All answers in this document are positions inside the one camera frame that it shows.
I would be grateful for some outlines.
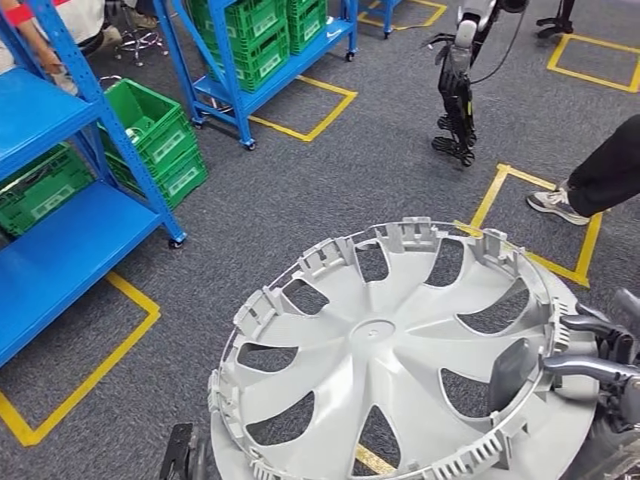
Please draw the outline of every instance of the sneaker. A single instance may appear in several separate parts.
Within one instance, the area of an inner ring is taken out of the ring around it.
[[[131,15],[131,20],[133,20],[137,28],[153,30],[158,26],[158,20],[154,17],[144,15],[133,8],[130,8],[129,13]]]
[[[122,43],[122,35],[120,34],[120,31],[113,25],[109,25],[104,30],[102,31],[102,34],[104,36],[104,40],[102,41],[98,50],[104,50],[109,47],[115,47],[116,45],[120,45]]]
[[[60,73],[52,73],[51,78],[54,83],[69,95],[74,97],[78,95],[78,87],[73,83],[73,79],[65,68],[63,68]]]
[[[583,217],[574,210],[569,203],[567,190],[563,188],[555,192],[536,192],[527,196],[527,203],[534,210],[543,213],[555,213],[574,225],[586,225],[589,218]]]

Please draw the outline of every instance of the person's leg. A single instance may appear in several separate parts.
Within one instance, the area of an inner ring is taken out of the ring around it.
[[[539,212],[554,213],[575,225],[640,193],[640,115],[613,135],[574,170],[555,192],[536,192],[527,202]]]
[[[569,177],[569,203],[590,217],[640,193],[640,115],[634,115]]]

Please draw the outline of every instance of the green crate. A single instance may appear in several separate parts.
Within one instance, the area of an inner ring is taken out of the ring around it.
[[[0,184],[0,227],[22,235],[93,181],[69,145],[56,145]]]
[[[304,2],[300,13],[288,16],[289,23],[289,49],[299,54],[315,37],[327,28],[327,0]]]
[[[287,17],[300,17],[312,3],[314,3],[314,0],[287,0]]]
[[[225,12],[226,19],[226,32],[231,49],[234,52],[248,52],[255,49],[265,36],[276,25],[279,20],[285,18],[286,13],[286,0],[250,0],[238,2],[227,7]],[[242,13],[234,13],[244,11],[244,9],[253,4],[255,9],[248,15]],[[209,45],[210,50],[217,51],[217,40],[215,28],[209,15],[206,2],[201,3],[194,1],[192,4],[192,15],[193,24],[200,33],[205,42]]]
[[[107,155],[107,161],[115,178],[127,188],[143,196],[129,168],[118,162],[111,155]],[[155,179],[155,183],[165,200],[174,209],[196,187],[204,183],[207,177],[207,169],[196,145],[183,153],[171,168]]]
[[[214,60],[224,72],[222,57],[211,51]],[[234,53],[235,75],[240,88],[254,92],[277,72],[289,59],[289,35],[287,22],[281,20],[272,35],[264,39],[258,47],[245,53]]]
[[[196,141],[182,107],[174,100],[126,78],[105,95],[152,175],[162,175]],[[106,130],[100,128],[100,137],[105,152],[122,159]]]

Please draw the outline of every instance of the cable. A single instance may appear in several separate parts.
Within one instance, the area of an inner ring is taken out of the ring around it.
[[[494,75],[495,75],[496,73],[497,73],[498,70],[502,68],[502,66],[504,64],[504,62],[506,61],[506,57],[508,57],[509,54],[511,52],[511,48],[513,47],[514,43],[515,43],[515,38],[518,37],[518,33],[520,32],[520,26],[522,25],[522,20],[525,19],[525,13],[527,13],[526,8],[525,10],[523,10],[522,13],[520,14],[520,20],[518,20],[518,26],[515,27],[515,33],[513,34],[513,38],[511,39],[511,43],[509,44],[509,47],[506,49],[506,52],[504,54],[503,57],[502,57],[502,60],[500,60],[500,62],[498,64],[498,66],[494,68],[492,72],[491,72],[488,75],[485,75],[482,78],[480,78],[480,79],[478,79],[478,80],[474,80],[474,81],[471,82],[471,85],[476,85],[476,84],[480,83],[480,82],[484,82],[485,80],[488,80],[488,79],[493,77]]]

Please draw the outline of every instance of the blue shelf board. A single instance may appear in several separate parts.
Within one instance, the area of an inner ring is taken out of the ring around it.
[[[14,68],[0,75],[0,180],[97,119],[97,105]]]
[[[97,181],[0,250],[0,366],[160,223],[159,215]]]
[[[248,114],[255,112],[268,102],[297,76],[314,64],[327,51],[333,48],[355,25],[346,20],[336,19],[327,25],[326,35],[319,35],[300,55],[291,55],[289,60],[256,92],[240,91],[240,99]],[[232,105],[231,96],[221,83],[205,75],[193,84],[195,90]]]

